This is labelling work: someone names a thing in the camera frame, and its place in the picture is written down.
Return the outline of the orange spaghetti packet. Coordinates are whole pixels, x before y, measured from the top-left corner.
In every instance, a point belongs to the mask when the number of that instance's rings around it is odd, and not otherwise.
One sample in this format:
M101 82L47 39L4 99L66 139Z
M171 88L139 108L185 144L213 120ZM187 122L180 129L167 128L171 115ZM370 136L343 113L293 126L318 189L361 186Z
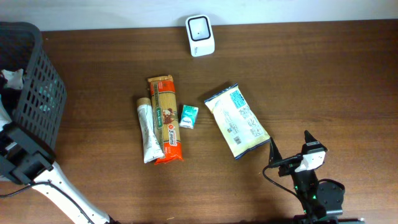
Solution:
M182 160L174 79L171 75L148 78L154 119L154 132L164 156L155 164Z

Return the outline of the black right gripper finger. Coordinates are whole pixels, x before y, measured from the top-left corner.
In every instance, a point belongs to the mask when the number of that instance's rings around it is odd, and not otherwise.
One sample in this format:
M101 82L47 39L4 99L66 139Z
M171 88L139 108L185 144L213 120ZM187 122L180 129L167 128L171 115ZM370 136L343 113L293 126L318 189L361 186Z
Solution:
M278 162L282 160L282 156L273 140L270 138L270 153L269 153L269 165L276 166Z
M305 142L307 144L317 142L317 140L310 134L308 130L304 131L304 135L305 135Z

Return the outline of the yellow white snack bag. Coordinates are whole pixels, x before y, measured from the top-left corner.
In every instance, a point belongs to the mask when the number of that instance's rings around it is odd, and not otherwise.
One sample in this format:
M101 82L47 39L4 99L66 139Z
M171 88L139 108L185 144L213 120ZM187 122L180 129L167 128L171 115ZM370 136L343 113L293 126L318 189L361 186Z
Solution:
M270 141L271 137L252 112L237 83L206 99L205 105L235 159Z

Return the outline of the small green tissue pack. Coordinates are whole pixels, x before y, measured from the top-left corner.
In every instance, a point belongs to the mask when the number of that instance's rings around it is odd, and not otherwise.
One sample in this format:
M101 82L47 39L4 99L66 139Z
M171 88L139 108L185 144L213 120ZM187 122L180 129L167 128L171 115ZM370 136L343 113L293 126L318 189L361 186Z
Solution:
M198 116L198 108L195 106L184 105L181 120L180 120L180 127L183 128L190 128L193 129L195 122Z

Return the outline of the white tube with tan cap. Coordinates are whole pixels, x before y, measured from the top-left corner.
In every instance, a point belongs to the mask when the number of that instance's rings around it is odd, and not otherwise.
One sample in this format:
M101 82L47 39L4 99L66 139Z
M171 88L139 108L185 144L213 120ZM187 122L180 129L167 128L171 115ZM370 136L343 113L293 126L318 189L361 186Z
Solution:
M149 98L137 100L137 114L142 133L144 163L163 158L164 152L154 132L152 105Z

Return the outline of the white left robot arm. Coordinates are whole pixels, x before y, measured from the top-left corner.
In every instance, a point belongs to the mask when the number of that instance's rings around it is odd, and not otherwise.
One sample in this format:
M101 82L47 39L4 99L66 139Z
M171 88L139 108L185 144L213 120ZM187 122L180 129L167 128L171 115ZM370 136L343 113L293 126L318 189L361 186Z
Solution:
M66 177L55 161L59 117L47 116L44 109L23 106L26 114L18 121L9 114L19 93L1 100L1 178L23 188L8 198L34 189L52 201L73 223L116 223L93 205Z

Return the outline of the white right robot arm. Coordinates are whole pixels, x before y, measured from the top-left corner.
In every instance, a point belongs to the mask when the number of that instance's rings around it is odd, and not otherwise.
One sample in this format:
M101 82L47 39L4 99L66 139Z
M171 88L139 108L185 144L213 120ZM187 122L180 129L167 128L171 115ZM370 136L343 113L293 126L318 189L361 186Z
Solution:
M309 131L304 131L305 144L300 153L283 158L270 138L269 163L262 170L265 179L297 198L303 208L303 215L296 215L291 223L364 223L364 219L344 219L345 186L332 179L319 179L315 170L324 164L328 149ZM278 168L279 177L291 176L294 189L278 184L266 175L267 169Z

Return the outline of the green plastic pouch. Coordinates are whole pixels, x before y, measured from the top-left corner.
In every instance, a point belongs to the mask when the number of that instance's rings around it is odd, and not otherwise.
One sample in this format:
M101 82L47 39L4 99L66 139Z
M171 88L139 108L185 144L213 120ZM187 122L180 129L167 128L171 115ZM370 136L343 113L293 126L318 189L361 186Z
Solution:
M15 72L8 70L1 70L1 78L3 78L6 81L4 84L4 88L22 90L24 86L23 76L24 76L23 69L16 70Z

